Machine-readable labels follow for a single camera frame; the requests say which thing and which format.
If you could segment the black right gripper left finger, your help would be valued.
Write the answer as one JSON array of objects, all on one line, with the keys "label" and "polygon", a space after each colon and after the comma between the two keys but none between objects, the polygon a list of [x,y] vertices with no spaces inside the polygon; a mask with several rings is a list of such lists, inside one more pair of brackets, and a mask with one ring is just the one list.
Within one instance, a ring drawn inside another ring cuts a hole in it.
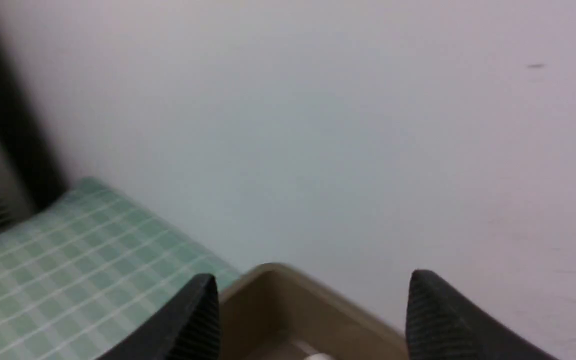
[{"label": "black right gripper left finger", "polygon": [[200,273],[99,360],[217,360],[220,306],[215,277]]}]

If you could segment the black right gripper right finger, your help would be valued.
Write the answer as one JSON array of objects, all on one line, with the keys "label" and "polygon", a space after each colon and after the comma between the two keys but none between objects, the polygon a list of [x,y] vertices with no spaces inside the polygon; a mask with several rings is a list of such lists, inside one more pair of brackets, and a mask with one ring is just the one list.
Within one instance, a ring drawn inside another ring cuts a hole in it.
[{"label": "black right gripper right finger", "polygon": [[410,360],[553,360],[490,316],[430,269],[409,280],[406,347]]}]

